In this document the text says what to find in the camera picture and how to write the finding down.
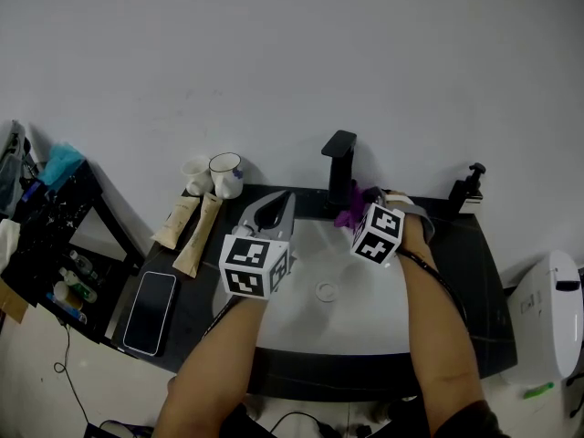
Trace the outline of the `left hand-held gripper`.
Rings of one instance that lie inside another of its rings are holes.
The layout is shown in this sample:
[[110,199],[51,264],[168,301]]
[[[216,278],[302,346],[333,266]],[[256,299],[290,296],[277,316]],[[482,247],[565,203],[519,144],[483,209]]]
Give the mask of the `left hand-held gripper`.
[[248,205],[240,223],[226,235],[219,260],[230,296],[270,299],[290,273],[296,195],[268,194]]

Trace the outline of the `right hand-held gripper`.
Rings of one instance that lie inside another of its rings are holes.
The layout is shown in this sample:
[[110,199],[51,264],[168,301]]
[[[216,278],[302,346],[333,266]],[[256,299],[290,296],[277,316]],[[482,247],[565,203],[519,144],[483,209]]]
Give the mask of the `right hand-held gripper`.
[[366,190],[364,215],[353,233],[350,253],[378,265],[388,265],[402,245],[405,218],[421,219],[426,244],[433,238],[434,226],[426,211],[403,194],[386,193],[379,187]]

